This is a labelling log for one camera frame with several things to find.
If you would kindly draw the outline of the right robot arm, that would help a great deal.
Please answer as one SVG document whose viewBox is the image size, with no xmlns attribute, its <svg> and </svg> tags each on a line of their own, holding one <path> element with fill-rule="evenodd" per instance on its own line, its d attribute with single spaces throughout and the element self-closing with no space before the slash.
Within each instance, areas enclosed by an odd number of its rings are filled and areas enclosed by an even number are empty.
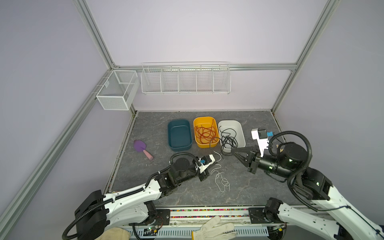
<svg viewBox="0 0 384 240">
<path fill-rule="evenodd" d="M 311 168 L 313 157 L 309 140 L 295 131 L 269 137 L 264 130 L 254 130 L 254 147 L 233 148 L 231 153 L 248 172 L 258 169 L 272 179 L 280 177 L 292 195 L 314 212 L 326 212 L 331 221 L 297 210 L 276 198 L 269 198 L 263 211 L 251 219 L 276 224 L 293 224 L 327 240 L 382 240 L 384 227 L 375 224 L 347 201 L 320 171 Z"/>
</svg>

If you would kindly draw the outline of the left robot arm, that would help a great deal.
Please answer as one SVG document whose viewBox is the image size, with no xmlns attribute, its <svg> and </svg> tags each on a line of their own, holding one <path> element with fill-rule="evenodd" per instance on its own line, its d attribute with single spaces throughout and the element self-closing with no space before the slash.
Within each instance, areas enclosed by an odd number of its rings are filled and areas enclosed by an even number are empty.
<svg viewBox="0 0 384 240">
<path fill-rule="evenodd" d="M 191 153 L 176 153 L 166 168 L 150 175 L 142 185 L 116 193 L 90 193 L 75 210 L 75 219 L 62 239 L 95 240 L 114 227 L 154 222 L 158 216 L 154 201 L 169 196 L 190 179 L 204 181 L 215 161 L 213 155 L 198 158 Z"/>
</svg>

